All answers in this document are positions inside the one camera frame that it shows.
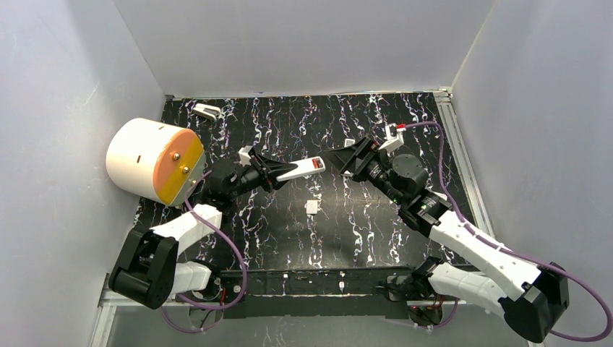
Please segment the white slim remote control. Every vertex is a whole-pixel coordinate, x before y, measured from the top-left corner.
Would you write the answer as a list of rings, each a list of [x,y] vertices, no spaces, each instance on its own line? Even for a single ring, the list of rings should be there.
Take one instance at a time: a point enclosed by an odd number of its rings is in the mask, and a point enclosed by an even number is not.
[[[289,181],[313,174],[320,174],[326,170],[325,162],[319,156],[296,160],[291,162],[291,164],[296,165],[296,167],[288,173],[278,176],[277,181]]]

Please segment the small white cover piece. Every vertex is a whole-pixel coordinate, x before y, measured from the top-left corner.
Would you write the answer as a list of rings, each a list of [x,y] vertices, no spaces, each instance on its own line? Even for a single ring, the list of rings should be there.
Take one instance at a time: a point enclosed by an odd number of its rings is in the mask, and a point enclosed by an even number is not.
[[[305,204],[305,210],[307,215],[316,215],[319,211],[319,200],[308,200]]]

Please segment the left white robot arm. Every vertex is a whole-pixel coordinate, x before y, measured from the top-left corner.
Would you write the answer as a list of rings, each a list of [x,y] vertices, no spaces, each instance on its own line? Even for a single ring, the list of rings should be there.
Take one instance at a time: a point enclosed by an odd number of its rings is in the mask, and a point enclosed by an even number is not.
[[[237,304],[247,289],[248,267],[243,254],[221,230],[223,213],[237,197],[259,187],[279,190],[288,181],[325,170],[319,157],[291,163],[279,162],[247,146],[241,162],[219,160],[205,170],[184,195],[187,211],[179,217],[152,227],[134,227],[124,241],[108,279],[108,287],[150,309],[163,306],[167,298],[208,287],[213,271],[201,262],[178,262],[178,256],[209,234],[216,234],[230,246],[239,261],[242,284],[237,297],[216,306],[217,310]]]

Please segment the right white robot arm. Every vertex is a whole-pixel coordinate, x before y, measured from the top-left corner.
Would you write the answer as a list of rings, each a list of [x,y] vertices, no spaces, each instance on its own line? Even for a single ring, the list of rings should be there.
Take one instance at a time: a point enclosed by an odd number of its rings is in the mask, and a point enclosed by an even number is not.
[[[407,276],[385,284],[391,299],[402,295],[442,295],[463,299],[501,317],[520,337],[541,343],[569,306],[567,280],[556,272],[509,255],[507,248],[457,216],[450,200],[427,189],[419,159],[390,158],[365,137],[356,144],[325,151],[323,157],[354,181],[368,181],[398,206],[412,230],[451,249],[480,270],[461,270],[428,257]]]

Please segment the small white clip object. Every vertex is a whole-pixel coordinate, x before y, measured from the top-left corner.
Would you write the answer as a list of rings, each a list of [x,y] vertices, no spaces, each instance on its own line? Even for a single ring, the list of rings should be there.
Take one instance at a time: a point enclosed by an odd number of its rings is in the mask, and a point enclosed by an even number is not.
[[[216,121],[219,116],[222,114],[222,111],[217,106],[211,106],[204,103],[197,103],[192,111],[205,119],[209,119],[211,121]]]

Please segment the white drum orange lid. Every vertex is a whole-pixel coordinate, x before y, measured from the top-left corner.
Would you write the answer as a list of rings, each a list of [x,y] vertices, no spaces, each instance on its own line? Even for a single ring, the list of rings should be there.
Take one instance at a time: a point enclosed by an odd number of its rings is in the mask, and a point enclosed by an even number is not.
[[[204,146],[193,130],[136,118],[111,140],[106,170],[119,188],[176,207],[203,175],[205,161]]]

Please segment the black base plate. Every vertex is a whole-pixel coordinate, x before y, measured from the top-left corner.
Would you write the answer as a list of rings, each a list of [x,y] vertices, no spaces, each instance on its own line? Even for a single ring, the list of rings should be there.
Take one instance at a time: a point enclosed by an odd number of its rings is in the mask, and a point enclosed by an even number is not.
[[[431,322],[453,307],[449,295],[421,296],[403,285],[409,267],[251,270],[239,303],[226,319],[373,316],[407,320],[417,309]]]

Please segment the aluminium frame rail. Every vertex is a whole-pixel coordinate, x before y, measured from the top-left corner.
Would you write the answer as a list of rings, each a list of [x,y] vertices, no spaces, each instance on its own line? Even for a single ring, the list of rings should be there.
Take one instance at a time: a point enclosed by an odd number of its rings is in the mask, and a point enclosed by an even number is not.
[[[407,268],[381,267],[324,270],[250,270],[247,289],[238,304],[212,313],[216,320],[246,319],[249,317],[385,317],[393,320],[411,320],[418,326],[442,324],[444,306],[453,308],[451,294],[419,294],[390,291],[383,284],[407,278]],[[107,346],[112,323],[118,318],[119,307],[144,309],[146,312],[171,307],[187,307],[189,312],[206,312],[200,306],[230,304],[241,289],[238,270],[224,270],[213,274],[213,284],[203,292],[182,294],[198,305],[190,304],[178,294],[171,294],[159,309],[151,309],[135,300],[106,288],[101,296],[99,317],[90,346]]]

